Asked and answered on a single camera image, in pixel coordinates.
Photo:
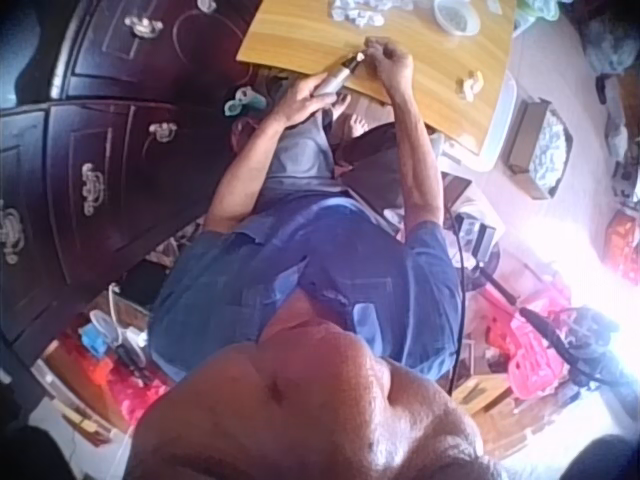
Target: blue shirt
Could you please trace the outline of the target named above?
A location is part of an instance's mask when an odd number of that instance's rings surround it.
[[[202,233],[152,309],[152,355],[180,379],[228,345],[257,341],[296,287],[376,355],[431,379],[451,367],[459,282],[442,228],[423,222],[402,244],[338,194],[291,196],[231,234]]]

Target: teal object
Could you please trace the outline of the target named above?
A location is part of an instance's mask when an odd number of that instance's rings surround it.
[[[100,332],[93,323],[82,327],[79,330],[79,333],[82,345],[91,352],[91,355],[97,359],[101,359],[105,356],[107,349],[109,348],[109,344],[102,335],[102,332]]]
[[[224,104],[225,117],[237,117],[242,113],[242,104],[237,100],[229,100]]]
[[[236,92],[236,101],[256,110],[267,108],[267,99],[251,87],[242,87]]]
[[[518,10],[529,15],[534,18],[544,18],[545,20],[549,20],[550,22],[556,21],[560,18],[560,7],[558,7],[557,0],[547,0],[551,9],[549,12],[545,13],[541,10],[537,10],[533,5],[531,5],[530,0],[518,0]]]

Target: small electronic device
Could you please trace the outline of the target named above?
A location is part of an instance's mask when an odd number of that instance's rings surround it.
[[[356,71],[356,68],[358,68],[363,60],[363,52],[358,52],[347,58],[336,70],[329,72],[322,83],[316,87],[313,92],[313,96],[316,97],[326,93],[336,93],[344,86],[349,77]]]

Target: white bowl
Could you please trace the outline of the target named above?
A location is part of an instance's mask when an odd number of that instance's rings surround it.
[[[478,12],[464,0],[436,0],[433,11],[438,25],[452,35],[472,36],[480,31]]]

